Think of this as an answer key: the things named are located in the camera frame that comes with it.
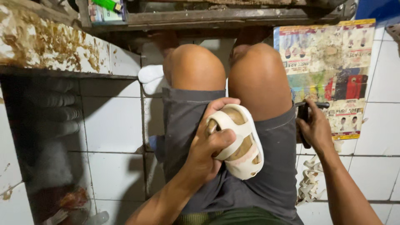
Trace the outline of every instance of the blue object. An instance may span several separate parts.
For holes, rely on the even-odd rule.
[[[153,135],[149,137],[150,148],[154,151],[154,155],[158,162],[163,163],[165,160],[165,136]]]
[[[400,22],[400,0],[360,0],[356,20],[375,18],[378,25]]]

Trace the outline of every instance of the beige sandal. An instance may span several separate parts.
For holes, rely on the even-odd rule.
[[[207,118],[208,133],[232,129],[236,141],[215,159],[225,161],[228,171],[237,178],[254,177],[264,165],[264,152],[250,112],[243,106],[227,104]]]

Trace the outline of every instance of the poster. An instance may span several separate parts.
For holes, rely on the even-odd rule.
[[[375,19],[274,29],[293,101],[328,101],[336,140],[360,136],[374,31]]]

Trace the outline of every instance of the hand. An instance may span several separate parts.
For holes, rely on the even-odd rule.
[[[307,99],[306,102],[311,109],[309,124],[300,118],[296,119],[304,138],[318,155],[324,154],[326,151],[335,151],[329,121],[315,102],[311,99]]]
[[[219,98],[210,102],[200,121],[197,133],[190,146],[189,155],[182,169],[188,171],[193,182],[203,185],[214,179],[221,168],[222,161],[216,160],[212,154],[220,151],[236,140],[231,129],[218,131],[210,136],[206,133],[207,118],[222,109],[226,104],[240,104],[236,98]]]

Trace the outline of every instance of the metal tool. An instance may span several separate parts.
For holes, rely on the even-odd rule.
[[[318,108],[323,109],[323,108],[329,108],[329,102],[316,102],[315,103]],[[306,123],[308,123],[308,108],[309,105],[306,102],[298,102],[295,104],[296,107],[298,107],[298,112],[297,112],[297,117],[300,119],[303,119]],[[305,140],[303,133],[300,131],[300,138],[301,142],[303,142],[303,146],[306,149],[310,149],[311,145],[307,143]]]

